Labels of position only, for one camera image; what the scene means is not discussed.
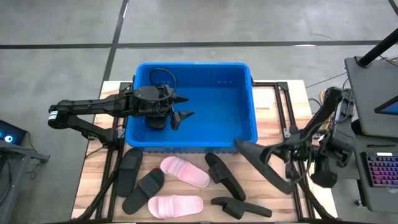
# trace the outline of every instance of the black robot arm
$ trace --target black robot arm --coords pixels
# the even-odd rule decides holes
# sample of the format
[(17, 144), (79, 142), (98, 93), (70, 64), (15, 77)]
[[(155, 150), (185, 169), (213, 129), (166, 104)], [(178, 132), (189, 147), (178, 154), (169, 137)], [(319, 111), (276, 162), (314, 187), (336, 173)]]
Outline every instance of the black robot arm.
[(55, 129), (72, 128), (87, 139), (98, 138), (109, 147), (118, 144), (118, 130), (100, 128), (80, 119), (78, 115), (108, 114), (117, 118), (145, 116), (146, 123), (155, 129), (164, 128), (170, 115), (170, 125), (173, 130), (177, 130), (180, 123), (193, 114), (191, 111), (174, 111), (174, 103), (185, 101), (188, 99), (175, 94), (168, 85), (144, 86), (109, 95), (102, 100), (62, 100), (50, 106), (48, 124)]
[[(300, 131), (297, 128), (290, 129), (291, 135), (286, 141), (273, 146), (262, 146), (235, 139), (235, 146), (270, 183), (285, 194), (292, 193), (292, 184), (296, 180), (285, 181), (268, 165), (271, 154), (285, 163), (315, 161), (312, 180), (322, 187), (332, 187), (337, 181), (337, 175), (330, 171), (329, 159), (333, 158), (338, 166), (344, 167), (354, 149), (354, 133), (350, 126), (353, 106), (354, 101), (349, 90), (329, 88), (325, 93), (323, 106), (307, 126)], [(320, 141), (320, 147), (312, 146), (312, 136), (334, 111), (336, 113), (331, 128)]]

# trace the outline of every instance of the monitor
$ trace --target monitor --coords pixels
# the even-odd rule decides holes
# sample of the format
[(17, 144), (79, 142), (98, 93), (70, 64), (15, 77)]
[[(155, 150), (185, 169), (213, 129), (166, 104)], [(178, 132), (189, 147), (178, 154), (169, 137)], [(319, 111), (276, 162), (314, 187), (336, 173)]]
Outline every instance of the monitor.
[(26, 131), (12, 124), (0, 120), (0, 139), (20, 146), (26, 135)]
[(398, 115), (398, 96), (378, 106), (376, 109), (374, 109), (374, 112), (380, 114)]

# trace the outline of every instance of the slide sandal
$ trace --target slide sandal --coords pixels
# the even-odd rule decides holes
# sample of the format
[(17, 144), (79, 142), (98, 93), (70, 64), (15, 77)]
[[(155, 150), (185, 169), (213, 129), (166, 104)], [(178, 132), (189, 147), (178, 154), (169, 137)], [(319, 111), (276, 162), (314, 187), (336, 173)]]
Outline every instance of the slide sandal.
[(125, 153), (119, 166), (117, 196), (127, 197), (132, 192), (141, 162), (142, 151), (140, 149), (132, 148)]
[(136, 213), (151, 197), (161, 190), (163, 184), (163, 172), (159, 168), (151, 170), (137, 182), (137, 187), (124, 200), (122, 204), (123, 211), (128, 215)]
[(170, 156), (162, 161), (160, 169), (167, 175), (176, 177), (188, 184), (204, 188), (210, 182), (209, 175), (181, 158)]
[(209, 174), (213, 181), (216, 184), (221, 182), (235, 199), (242, 202), (246, 200), (246, 194), (225, 163), (210, 152), (206, 154), (205, 159), (210, 167)]
[(201, 212), (203, 200), (196, 195), (155, 196), (149, 200), (148, 208), (156, 218), (176, 218)]
[(212, 205), (221, 205), (223, 207), (223, 212), (238, 220), (243, 217), (244, 212), (251, 212), (268, 218), (272, 216), (272, 211), (268, 208), (253, 205), (247, 202), (241, 202), (235, 198), (218, 197), (211, 199), (210, 203)]

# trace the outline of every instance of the concrete floor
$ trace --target concrete floor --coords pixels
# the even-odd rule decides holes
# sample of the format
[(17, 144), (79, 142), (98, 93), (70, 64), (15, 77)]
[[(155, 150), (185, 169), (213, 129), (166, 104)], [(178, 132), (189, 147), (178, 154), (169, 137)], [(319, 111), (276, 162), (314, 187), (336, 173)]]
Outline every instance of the concrete floor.
[[(110, 44), (121, 4), (0, 0), (0, 45)], [(132, 0), (119, 42), (381, 40), (397, 22), (388, 0)], [(118, 49), (109, 79), (130, 80), (142, 62), (241, 61), (254, 79), (302, 79), (308, 86), (343, 73), (344, 58), (371, 47)], [(0, 50), (0, 119), (29, 130), (36, 149), (51, 154), (36, 179), (27, 178), (11, 223), (70, 217), (87, 141), (76, 131), (49, 128), (47, 110), (62, 99), (97, 98), (108, 55), (109, 49)], [(384, 54), (393, 55), (398, 55), (397, 46)], [(321, 90), (342, 86), (345, 79), (308, 88), (308, 97), (318, 98)], [(332, 191), (344, 220), (398, 222), (396, 215), (356, 208), (355, 181), (341, 180)]]

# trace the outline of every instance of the wooden table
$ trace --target wooden table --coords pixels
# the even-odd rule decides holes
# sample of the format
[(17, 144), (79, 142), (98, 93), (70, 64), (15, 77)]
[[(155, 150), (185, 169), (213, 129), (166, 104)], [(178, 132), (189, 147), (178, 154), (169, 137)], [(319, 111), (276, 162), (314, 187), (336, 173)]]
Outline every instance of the wooden table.
[[(304, 82), (302, 80), (284, 80), (284, 82), (288, 82), (289, 84), (290, 97), (297, 126), (299, 128), (303, 128), (312, 117)], [(100, 98), (105, 98), (110, 94), (118, 93), (119, 84), (120, 81), (104, 82)], [(281, 96), (284, 111), (287, 111), (285, 98), (282, 92)], [(256, 108), (257, 131), (259, 136), (257, 143), (262, 145), (271, 145), (281, 142), (282, 132), (280, 129), (274, 89), (271, 87), (254, 87), (253, 97), (254, 106)], [(287, 121), (287, 126), (289, 126), (289, 117), (287, 112), (285, 112), (285, 119)], [(113, 118), (105, 114), (97, 115), (94, 121), (95, 125), (98, 125), (102, 128), (110, 128), (112, 126), (112, 122)], [(99, 147), (101, 147), (101, 144), (98, 141), (92, 141), (88, 145), (87, 153), (90, 153)], [(130, 148), (130, 146), (125, 145), (124, 152)], [(158, 167), (162, 159), (168, 156), (171, 155), (144, 153), (144, 158), (138, 173), (137, 180), (143, 178), (153, 168)], [(209, 169), (207, 163), (205, 162), (204, 154), (178, 154), (178, 156), (190, 161), (192, 164), (201, 168), (202, 170), (207, 171)], [(244, 189), (247, 196), (245, 202), (271, 209), (271, 218), (266, 218), (246, 212), (242, 219), (237, 220), (222, 212), (221, 206), (210, 205), (210, 200), (212, 198), (231, 196), (224, 185), (215, 184), (213, 181), (211, 181), (207, 188), (199, 189), (166, 175), (165, 184), (157, 195), (199, 195), (205, 204), (201, 213), (186, 217), (159, 220), (149, 213), (149, 210), (145, 205), (137, 213), (133, 215), (127, 215), (121, 208), (124, 198), (117, 197), (113, 219), (114, 222), (291, 222), (297, 220), (292, 195), (285, 195), (277, 190), (265, 178), (263, 178), (263, 176), (258, 173), (258, 171), (253, 168), (253, 166), (250, 165), (250, 163), (242, 155), (220, 154), (219, 156), (229, 167)], [(98, 193), (103, 176), (105, 159), (106, 149), (102, 149), (96, 154), (91, 155), (84, 162), (80, 184), (78, 186), (76, 200), (73, 206), (72, 218), (76, 218), (81, 215)], [(279, 175), (284, 176), (285, 166), (279, 158), (272, 156), (270, 164)], [(319, 199), (320, 203), (328, 210), (329, 213), (336, 217), (336, 208), (333, 197), (331, 196), (331, 190), (323, 189), (313, 184), (309, 178), (308, 181), (310, 182), (311, 190), (317, 199)], [(108, 211), (109, 194), (110, 190), (108, 191), (108, 196), (106, 197), (104, 203), (104, 217)], [(302, 203), (304, 216), (307, 217), (305, 199), (301, 190), (300, 201)]]

